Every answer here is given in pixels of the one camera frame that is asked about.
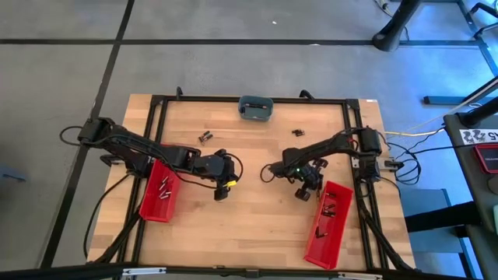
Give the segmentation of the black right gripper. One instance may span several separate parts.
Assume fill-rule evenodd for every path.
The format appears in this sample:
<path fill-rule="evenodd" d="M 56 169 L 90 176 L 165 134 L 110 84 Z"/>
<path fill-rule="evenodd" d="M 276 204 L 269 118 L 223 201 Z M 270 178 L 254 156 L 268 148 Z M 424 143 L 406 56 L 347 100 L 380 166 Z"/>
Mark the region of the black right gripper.
<path fill-rule="evenodd" d="M 291 184 L 295 180 L 303 182 L 302 189 L 297 189 L 295 197 L 304 201 L 310 198 L 310 190 L 321 189 L 323 177 L 321 169 L 325 168 L 324 159 L 316 159 L 312 163 L 305 163 L 302 166 L 284 167 L 283 162 L 271 164 L 271 172 L 278 178 L 286 178 Z"/>

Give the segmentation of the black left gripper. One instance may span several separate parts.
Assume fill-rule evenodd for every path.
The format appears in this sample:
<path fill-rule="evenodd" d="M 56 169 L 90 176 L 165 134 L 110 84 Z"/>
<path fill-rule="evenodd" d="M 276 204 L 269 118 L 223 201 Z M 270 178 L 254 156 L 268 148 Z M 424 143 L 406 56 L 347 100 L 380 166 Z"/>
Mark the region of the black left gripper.
<path fill-rule="evenodd" d="M 214 199 L 221 201 L 228 197 L 230 189 L 238 181 L 235 173 L 235 163 L 232 156 L 225 150 L 220 149 L 213 154 L 203 155 L 199 149 L 194 155 L 194 175 L 216 182 Z"/>

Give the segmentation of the red plastic bin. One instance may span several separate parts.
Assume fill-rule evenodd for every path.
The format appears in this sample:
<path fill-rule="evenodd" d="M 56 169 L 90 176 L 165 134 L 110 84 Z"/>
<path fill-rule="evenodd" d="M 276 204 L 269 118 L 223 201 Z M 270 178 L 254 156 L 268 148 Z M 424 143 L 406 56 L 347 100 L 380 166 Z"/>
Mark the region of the red plastic bin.
<path fill-rule="evenodd" d="M 336 195 L 336 198 L 330 198 L 327 193 Z M 314 221 L 310 228 L 310 235 L 304 251 L 303 259 L 331 270 L 337 267 L 340 248 L 342 244 L 345 225 L 349 215 L 349 209 L 352 203 L 353 190 L 344 187 L 332 181 L 327 181 L 324 191 L 315 213 Z M 335 205 L 333 209 L 326 212 L 334 212 L 335 217 L 328 217 L 321 213 L 326 205 Z M 328 233 L 327 236 L 316 238 L 315 233 Z"/>
<path fill-rule="evenodd" d="M 164 189 L 159 190 L 163 178 L 169 177 Z M 174 215 L 177 196 L 180 190 L 180 179 L 159 160 L 153 164 L 146 185 L 146 191 L 139 210 L 140 216 L 146 221 L 169 222 Z M 171 191 L 169 197 L 160 199 L 164 191 Z"/>

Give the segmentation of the silver aluminium bar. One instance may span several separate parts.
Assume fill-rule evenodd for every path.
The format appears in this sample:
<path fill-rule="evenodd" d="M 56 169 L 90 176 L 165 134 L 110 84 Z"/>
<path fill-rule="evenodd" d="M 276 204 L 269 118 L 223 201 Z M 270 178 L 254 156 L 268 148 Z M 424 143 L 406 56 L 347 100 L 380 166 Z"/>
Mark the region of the silver aluminium bar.
<path fill-rule="evenodd" d="M 351 272 L 339 272 L 338 278 L 345 280 L 384 280 L 382 275 Z"/>
<path fill-rule="evenodd" d="M 147 268 L 124 268 L 122 276 L 140 276 L 140 275 L 160 275 L 166 274 L 165 267 L 147 267 Z"/>

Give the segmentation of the black desk foot bar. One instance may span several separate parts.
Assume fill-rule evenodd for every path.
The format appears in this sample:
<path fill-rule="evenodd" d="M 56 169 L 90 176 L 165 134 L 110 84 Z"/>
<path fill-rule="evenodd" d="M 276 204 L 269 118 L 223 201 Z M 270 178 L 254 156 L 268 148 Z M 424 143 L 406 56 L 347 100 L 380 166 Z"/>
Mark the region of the black desk foot bar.
<path fill-rule="evenodd" d="M 478 103 L 481 100 L 486 102 L 489 99 L 488 95 L 497 90 L 498 76 L 490 79 L 467 96 L 424 96 L 423 103 L 426 105 L 459 105 L 461 103 Z"/>

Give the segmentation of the black rig crossbar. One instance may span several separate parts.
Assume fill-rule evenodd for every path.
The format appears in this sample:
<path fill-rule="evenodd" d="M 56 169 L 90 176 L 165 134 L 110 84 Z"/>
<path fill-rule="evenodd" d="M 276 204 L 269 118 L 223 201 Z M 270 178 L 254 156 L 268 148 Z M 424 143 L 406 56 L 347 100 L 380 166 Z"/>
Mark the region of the black rig crossbar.
<path fill-rule="evenodd" d="M 160 275 L 212 275 L 220 277 L 240 277 L 244 279 L 260 279 L 264 277 L 310 277 L 310 278 L 338 278 L 339 272 L 365 273 L 382 275 L 384 280 L 476 280 L 466 277 L 449 275 L 436 275 L 420 271 L 398 271 L 374 268 L 366 271 L 344 271 L 344 270 L 288 270 L 271 268 L 225 268 L 225 267 L 185 267 L 145 265 L 141 266 L 135 262 L 122 263 L 88 263 L 82 265 L 55 267 L 55 268 L 31 268 L 14 271 L 0 271 L 0 280 L 102 280 L 122 276 L 124 268 L 147 268 L 165 267 L 166 274 Z"/>

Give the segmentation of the white printed label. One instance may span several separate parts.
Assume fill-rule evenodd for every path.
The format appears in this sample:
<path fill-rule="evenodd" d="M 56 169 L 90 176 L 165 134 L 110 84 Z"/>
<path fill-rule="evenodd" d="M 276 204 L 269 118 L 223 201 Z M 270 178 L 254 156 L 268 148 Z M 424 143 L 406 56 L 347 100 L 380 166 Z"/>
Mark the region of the white printed label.
<path fill-rule="evenodd" d="M 498 129 L 460 129 L 459 132 L 465 145 L 498 142 Z"/>

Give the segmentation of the red framed black device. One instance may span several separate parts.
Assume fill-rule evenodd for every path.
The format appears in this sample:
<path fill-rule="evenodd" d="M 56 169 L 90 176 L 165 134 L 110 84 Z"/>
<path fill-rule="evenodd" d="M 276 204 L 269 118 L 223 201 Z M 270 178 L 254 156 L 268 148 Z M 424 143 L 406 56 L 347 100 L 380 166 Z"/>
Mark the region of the red framed black device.
<path fill-rule="evenodd" d="M 498 144 L 481 144 L 473 150 L 483 173 L 498 174 Z"/>

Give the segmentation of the thick black pole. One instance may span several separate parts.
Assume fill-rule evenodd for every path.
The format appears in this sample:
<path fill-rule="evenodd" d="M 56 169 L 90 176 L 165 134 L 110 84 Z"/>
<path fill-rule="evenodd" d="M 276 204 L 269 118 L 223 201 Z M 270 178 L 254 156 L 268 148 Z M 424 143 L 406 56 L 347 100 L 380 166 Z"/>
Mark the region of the thick black pole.
<path fill-rule="evenodd" d="M 466 113 L 456 113 L 459 121 L 466 127 L 479 124 L 482 120 L 498 112 L 498 97 L 493 98 L 484 105 Z"/>

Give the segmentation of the black diagonal frame brace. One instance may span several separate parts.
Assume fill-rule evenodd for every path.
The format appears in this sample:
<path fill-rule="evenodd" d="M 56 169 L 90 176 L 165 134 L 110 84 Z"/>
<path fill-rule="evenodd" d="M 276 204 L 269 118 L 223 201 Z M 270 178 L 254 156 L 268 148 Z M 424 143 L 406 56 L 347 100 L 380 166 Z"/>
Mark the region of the black diagonal frame brace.
<path fill-rule="evenodd" d="M 111 259 L 118 252 L 121 245 L 125 242 L 129 233 L 135 227 L 135 224 L 141 218 L 139 210 L 135 210 L 129 220 L 124 224 L 124 228 L 119 232 L 117 237 L 111 243 L 111 245 L 103 252 L 103 254 L 98 257 L 93 263 L 110 263 Z"/>
<path fill-rule="evenodd" d="M 354 191 L 357 211 L 359 215 L 359 224 L 362 231 L 363 249 L 366 251 L 366 267 L 368 269 L 374 268 L 369 241 L 369 232 L 372 232 L 377 242 L 377 252 L 379 254 L 381 269 L 391 270 L 391 268 L 389 267 L 389 263 L 392 263 L 395 270 L 414 271 L 414 268 L 403 261 L 402 257 L 395 251 L 393 246 L 388 241 L 388 238 L 384 235 L 379 218 L 373 217 L 370 211 L 367 209 L 364 199 L 372 198 L 372 194 L 368 194 L 365 197 L 363 195 L 362 188 L 359 185 L 354 187 Z"/>

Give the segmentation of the black aluminium table frame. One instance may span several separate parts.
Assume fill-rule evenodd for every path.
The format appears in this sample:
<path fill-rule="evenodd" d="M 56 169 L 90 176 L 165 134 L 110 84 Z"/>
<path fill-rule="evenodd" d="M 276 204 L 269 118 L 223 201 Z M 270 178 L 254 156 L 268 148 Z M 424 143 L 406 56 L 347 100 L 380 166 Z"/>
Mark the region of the black aluminium table frame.
<path fill-rule="evenodd" d="M 243 120 L 237 98 L 184 96 L 155 110 L 152 136 L 166 144 L 197 145 L 204 131 L 213 138 L 204 153 L 225 149 L 236 158 L 240 183 L 215 201 L 209 184 L 186 177 L 173 218 L 142 222 L 130 238 L 140 264 L 185 267 L 318 270 L 303 259 L 318 202 L 295 197 L 297 184 L 273 178 L 265 165 L 289 147 L 304 147 L 347 127 L 381 128 L 378 106 L 365 100 L 276 101 L 269 121 Z M 304 136 L 296 137 L 292 130 Z"/>

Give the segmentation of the black pedestal leg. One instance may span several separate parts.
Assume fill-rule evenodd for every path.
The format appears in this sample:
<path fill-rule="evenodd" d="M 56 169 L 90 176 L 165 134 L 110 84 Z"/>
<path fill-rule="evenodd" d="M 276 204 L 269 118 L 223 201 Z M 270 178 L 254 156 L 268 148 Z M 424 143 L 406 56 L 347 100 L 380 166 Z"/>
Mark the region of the black pedestal leg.
<path fill-rule="evenodd" d="M 400 44 L 400 37 L 406 24 L 412 18 L 422 0 L 401 0 L 395 12 L 388 11 L 386 0 L 374 0 L 381 11 L 391 16 L 390 21 L 372 37 L 372 44 L 380 51 L 395 51 Z"/>

